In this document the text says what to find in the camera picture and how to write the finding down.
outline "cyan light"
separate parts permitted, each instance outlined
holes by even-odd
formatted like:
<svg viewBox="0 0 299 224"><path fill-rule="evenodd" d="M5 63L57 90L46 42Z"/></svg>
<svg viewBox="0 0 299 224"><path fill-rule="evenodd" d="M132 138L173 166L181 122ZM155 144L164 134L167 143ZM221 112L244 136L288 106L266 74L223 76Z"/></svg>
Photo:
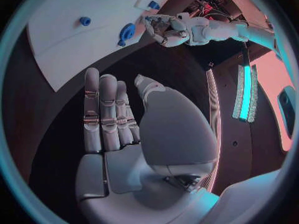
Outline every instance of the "cyan light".
<svg viewBox="0 0 299 224"><path fill-rule="evenodd" d="M244 67L244 94L240 118L246 120L248 116L251 97L251 69L250 66Z"/></svg>

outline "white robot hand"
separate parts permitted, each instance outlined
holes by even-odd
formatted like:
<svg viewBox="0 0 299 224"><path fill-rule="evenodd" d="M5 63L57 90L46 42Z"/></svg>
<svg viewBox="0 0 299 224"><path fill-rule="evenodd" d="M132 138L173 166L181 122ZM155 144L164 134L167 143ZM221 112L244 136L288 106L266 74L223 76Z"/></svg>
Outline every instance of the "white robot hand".
<svg viewBox="0 0 299 224"><path fill-rule="evenodd" d="M87 152L101 150L100 123L105 151L139 143L139 127L134 119L127 86L112 75L89 68L85 74L84 138Z"/></svg>
<svg viewBox="0 0 299 224"><path fill-rule="evenodd" d="M204 17L190 17L182 12L176 16L152 15L143 19L148 33L165 47L178 46L186 43L190 46L205 45L210 40L222 41L233 38L237 41L248 40L274 50L278 49L274 33L261 28L250 27L243 21L222 22L208 20ZM170 25L173 30L160 32L162 24Z"/></svg>

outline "humanoid robot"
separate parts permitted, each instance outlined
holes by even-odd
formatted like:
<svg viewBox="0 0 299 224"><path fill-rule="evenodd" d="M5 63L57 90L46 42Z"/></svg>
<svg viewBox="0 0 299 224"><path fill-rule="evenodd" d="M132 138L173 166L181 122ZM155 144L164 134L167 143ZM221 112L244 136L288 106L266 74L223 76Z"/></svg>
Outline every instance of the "humanoid robot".
<svg viewBox="0 0 299 224"><path fill-rule="evenodd" d="M203 17L144 18L165 47L210 40L254 41L279 51L273 33L246 23ZM173 30L163 32L163 25ZM89 68L85 75L83 156L76 178L79 206L91 223L198 223L218 197L200 184L213 171L217 140L202 112L180 92L138 75L145 114L134 119L126 84Z"/></svg>

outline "robot mechanism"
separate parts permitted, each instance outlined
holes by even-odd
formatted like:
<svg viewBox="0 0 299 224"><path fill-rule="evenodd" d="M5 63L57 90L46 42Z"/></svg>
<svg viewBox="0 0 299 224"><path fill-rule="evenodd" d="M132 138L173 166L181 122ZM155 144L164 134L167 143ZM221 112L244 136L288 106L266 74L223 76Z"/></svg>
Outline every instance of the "robot mechanism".
<svg viewBox="0 0 299 224"><path fill-rule="evenodd" d="M273 33L240 21L225 23L179 13L145 17L143 22L165 47L231 37L254 41L279 55ZM163 32L161 28L169 25L173 30ZM91 223L210 223L205 218L220 199L200 186L218 157L208 121L174 89L142 75L136 77L135 86L145 107L140 126L125 82L109 74L99 77L95 68L86 71L87 154L76 178L80 209Z"/></svg>

